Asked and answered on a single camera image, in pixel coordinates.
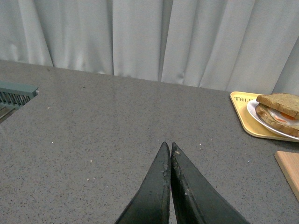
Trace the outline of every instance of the curtain fold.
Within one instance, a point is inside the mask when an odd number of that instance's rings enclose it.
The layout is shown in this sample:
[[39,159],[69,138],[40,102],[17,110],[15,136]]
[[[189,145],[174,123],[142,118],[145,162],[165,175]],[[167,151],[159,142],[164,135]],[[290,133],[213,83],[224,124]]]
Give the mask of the curtain fold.
[[0,59],[299,95],[297,0],[0,3]]
[[2,0],[0,21],[0,59],[53,66],[32,0]]

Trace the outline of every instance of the speckled countertop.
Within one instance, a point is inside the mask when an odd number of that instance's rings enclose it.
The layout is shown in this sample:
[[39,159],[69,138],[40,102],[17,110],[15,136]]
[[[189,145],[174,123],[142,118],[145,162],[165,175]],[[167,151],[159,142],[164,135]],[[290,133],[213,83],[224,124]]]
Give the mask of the speckled countertop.
[[248,135],[229,92],[7,61],[0,80],[40,92],[0,124],[0,223],[114,223],[163,141],[252,224],[299,223],[274,158],[299,143]]

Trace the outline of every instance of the whole wheat bread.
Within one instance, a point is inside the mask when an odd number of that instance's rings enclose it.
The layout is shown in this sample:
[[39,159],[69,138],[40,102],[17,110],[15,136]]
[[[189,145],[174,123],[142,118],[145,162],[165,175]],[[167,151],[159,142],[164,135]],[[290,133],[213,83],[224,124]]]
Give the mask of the whole wheat bread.
[[273,93],[271,95],[260,95],[256,100],[279,112],[299,119],[299,96],[289,93]]
[[275,128],[278,131],[281,131],[285,134],[289,134],[295,137],[299,137],[299,130],[292,128],[290,126],[281,124],[277,122],[268,112],[268,107],[263,104],[258,104],[256,106],[256,113],[260,116],[260,118],[266,122],[271,127]]

